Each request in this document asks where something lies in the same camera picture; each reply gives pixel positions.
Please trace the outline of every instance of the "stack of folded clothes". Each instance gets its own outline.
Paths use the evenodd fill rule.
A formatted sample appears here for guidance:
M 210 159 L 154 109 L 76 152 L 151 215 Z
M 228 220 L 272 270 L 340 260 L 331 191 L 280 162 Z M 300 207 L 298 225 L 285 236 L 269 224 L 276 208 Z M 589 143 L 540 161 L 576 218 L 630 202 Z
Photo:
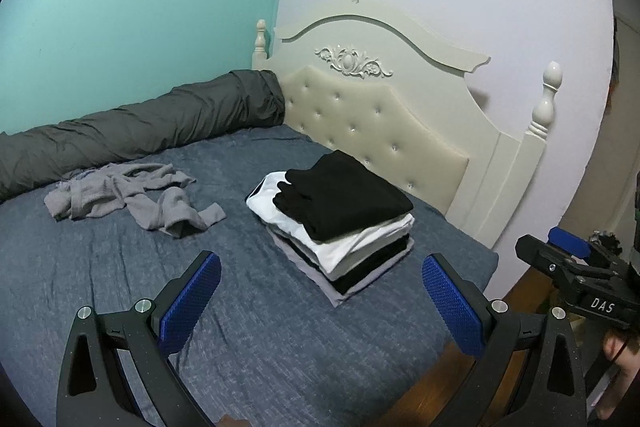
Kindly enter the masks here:
M 306 171 L 268 174 L 246 204 L 334 306 L 380 277 L 414 243 L 411 201 L 342 151 Z

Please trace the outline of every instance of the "blue bedsheet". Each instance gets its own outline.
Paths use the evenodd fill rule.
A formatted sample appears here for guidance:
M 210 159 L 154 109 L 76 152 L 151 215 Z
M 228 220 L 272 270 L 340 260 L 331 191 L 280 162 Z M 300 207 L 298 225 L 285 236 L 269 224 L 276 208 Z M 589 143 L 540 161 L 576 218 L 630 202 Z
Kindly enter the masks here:
M 125 210 L 57 223 L 43 204 L 51 187 L 0 205 L 0 363 L 44 427 L 55 425 L 76 310 L 115 312 L 153 298 L 201 250 L 220 256 L 222 282 L 172 360 L 213 421 L 229 413 L 253 426 L 357 426 L 400 398 L 449 338 L 422 287 L 422 260 L 441 251 L 484 288 L 497 255 L 412 198 L 412 253 L 334 309 L 244 204 L 267 172 L 309 168 L 326 152 L 279 126 L 149 156 L 197 178 L 186 189 L 197 209 L 217 201 L 227 213 L 183 239 L 146 232 Z M 130 381 L 146 418 L 162 425 L 139 380 Z

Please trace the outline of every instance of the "wooden floor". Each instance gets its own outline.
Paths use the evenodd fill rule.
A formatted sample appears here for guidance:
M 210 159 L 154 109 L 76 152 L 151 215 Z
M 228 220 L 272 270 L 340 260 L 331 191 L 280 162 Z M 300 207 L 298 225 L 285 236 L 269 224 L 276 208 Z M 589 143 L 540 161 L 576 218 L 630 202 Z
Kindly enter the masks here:
M 513 311 L 532 313 L 545 301 L 551 288 L 551 279 L 530 268 L 504 301 Z M 524 356 L 524 351 L 518 351 L 511 357 L 500 388 L 482 419 L 482 427 L 492 425 L 503 415 Z M 455 343 L 449 344 L 431 370 L 370 427 L 428 426 L 456 392 L 473 362 L 473 357 L 460 353 Z

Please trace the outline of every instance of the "bed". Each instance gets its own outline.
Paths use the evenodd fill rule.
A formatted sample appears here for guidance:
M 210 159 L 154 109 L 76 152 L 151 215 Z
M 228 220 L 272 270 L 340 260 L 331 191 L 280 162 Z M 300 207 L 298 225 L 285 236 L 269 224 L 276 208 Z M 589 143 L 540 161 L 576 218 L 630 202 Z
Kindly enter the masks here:
M 172 357 L 216 421 L 254 426 L 356 426 L 375 420 L 435 362 L 449 339 L 422 287 L 425 256 L 442 252 L 480 288 L 490 250 L 545 147 L 561 73 L 551 64 L 522 139 L 501 133 L 466 88 L 488 57 L 443 42 L 386 6 L 333 4 L 277 28 L 273 55 L 258 22 L 254 70 L 278 76 L 285 124 L 248 128 L 148 156 L 197 178 L 196 208 L 227 219 L 173 239 L 126 212 L 55 222 L 41 187 L 0 205 L 0 363 L 45 427 L 55 425 L 60 363 L 74 312 L 128 309 L 153 296 L 201 250 L 222 260 L 222 282 L 184 349 Z M 245 196 L 267 172 L 309 168 L 340 148 L 404 189 L 415 246 L 397 266 L 333 308 L 279 251 Z M 124 358 L 147 420 L 162 425 Z

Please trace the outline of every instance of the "floral carving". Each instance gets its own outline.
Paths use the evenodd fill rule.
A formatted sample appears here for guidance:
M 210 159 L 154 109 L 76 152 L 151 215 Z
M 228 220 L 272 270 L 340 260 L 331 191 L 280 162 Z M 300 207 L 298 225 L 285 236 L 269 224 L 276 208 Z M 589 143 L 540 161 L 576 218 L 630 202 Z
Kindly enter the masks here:
M 380 76 L 382 78 L 391 76 L 393 71 L 385 71 L 378 58 L 367 57 L 367 52 L 360 53 L 353 46 L 343 48 L 338 45 L 335 48 L 322 48 L 316 50 L 316 55 L 329 64 L 329 67 L 340 71 L 344 76 L 365 75 Z

